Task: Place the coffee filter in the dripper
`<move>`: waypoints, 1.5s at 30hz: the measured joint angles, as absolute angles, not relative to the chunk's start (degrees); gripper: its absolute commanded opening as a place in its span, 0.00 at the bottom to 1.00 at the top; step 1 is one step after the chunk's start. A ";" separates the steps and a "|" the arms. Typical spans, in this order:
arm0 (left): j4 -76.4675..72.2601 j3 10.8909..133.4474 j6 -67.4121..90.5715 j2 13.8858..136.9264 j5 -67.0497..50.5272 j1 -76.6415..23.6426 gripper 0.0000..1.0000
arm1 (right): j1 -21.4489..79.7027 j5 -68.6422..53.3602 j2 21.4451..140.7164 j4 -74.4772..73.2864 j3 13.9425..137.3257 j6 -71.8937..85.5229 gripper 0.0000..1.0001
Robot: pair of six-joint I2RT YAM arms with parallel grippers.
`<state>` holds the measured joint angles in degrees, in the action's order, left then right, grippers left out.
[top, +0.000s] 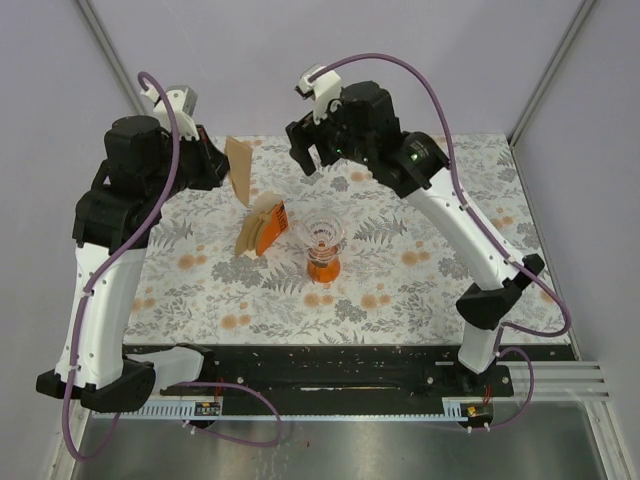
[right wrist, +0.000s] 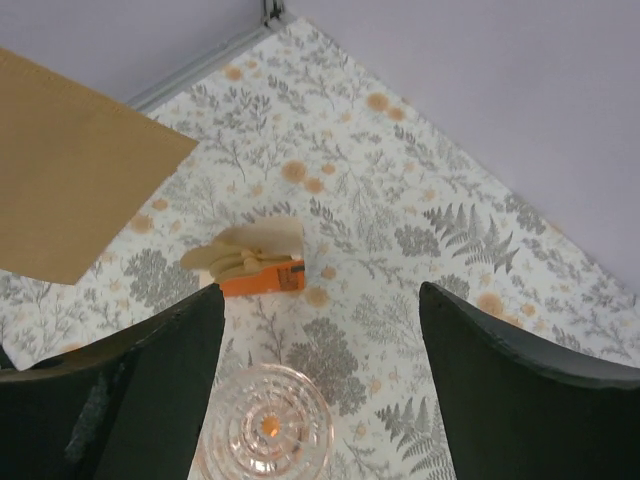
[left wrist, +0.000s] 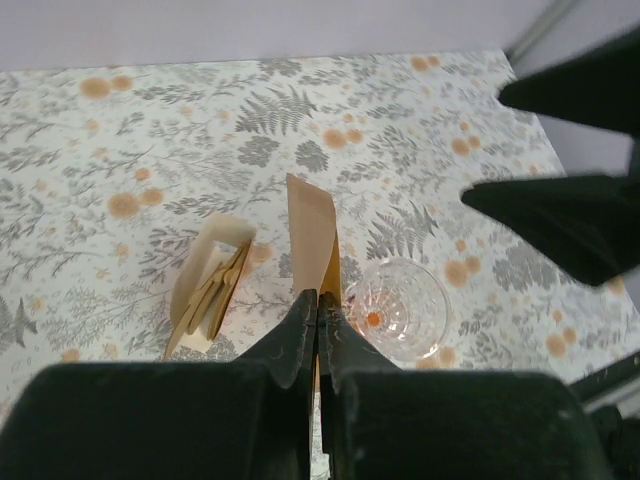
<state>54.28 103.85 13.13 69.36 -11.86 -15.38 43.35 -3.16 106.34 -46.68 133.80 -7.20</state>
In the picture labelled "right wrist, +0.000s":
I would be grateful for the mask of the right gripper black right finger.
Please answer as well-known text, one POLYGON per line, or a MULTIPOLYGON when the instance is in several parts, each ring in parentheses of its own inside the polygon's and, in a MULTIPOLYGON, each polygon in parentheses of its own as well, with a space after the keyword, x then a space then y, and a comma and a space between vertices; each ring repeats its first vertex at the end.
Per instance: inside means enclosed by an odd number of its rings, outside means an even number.
POLYGON ((425 282, 419 315, 459 479, 636 479, 639 371, 425 282))

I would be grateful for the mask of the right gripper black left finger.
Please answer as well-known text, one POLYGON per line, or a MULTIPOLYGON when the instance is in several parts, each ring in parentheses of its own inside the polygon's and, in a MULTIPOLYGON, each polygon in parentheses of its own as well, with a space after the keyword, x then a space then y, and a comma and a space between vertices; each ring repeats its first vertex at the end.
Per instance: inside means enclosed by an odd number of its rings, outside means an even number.
POLYGON ((225 326, 211 284, 25 370, 1 356, 4 479, 185 479, 225 326))

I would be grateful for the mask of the clear glass dripper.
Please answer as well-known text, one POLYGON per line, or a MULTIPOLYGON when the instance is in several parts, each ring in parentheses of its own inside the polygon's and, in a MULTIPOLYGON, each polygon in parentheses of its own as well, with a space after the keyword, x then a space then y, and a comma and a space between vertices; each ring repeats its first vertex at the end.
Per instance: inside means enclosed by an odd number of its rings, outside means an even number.
POLYGON ((212 389, 193 466, 204 479, 316 480, 333 440, 329 406, 311 380, 261 364, 212 389))

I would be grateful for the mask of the orange coffee filter box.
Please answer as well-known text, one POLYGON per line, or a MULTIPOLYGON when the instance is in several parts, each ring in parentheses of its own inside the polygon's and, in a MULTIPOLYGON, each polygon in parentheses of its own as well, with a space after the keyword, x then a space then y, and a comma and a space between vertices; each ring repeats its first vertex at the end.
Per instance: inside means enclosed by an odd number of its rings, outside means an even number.
POLYGON ((297 293, 306 286, 304 230, 290 216, 271 216, 220 232, 187 251, 180 266, 217 284, 226 298, 297 293))

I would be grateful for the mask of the brown paper coffee filter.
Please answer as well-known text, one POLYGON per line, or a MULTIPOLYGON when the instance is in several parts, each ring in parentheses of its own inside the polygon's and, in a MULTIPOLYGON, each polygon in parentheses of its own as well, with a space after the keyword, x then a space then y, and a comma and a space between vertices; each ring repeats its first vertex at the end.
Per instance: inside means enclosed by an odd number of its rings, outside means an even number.
POLYGON ((1 267, 73 285, 195 140, 1 51, 1 267))

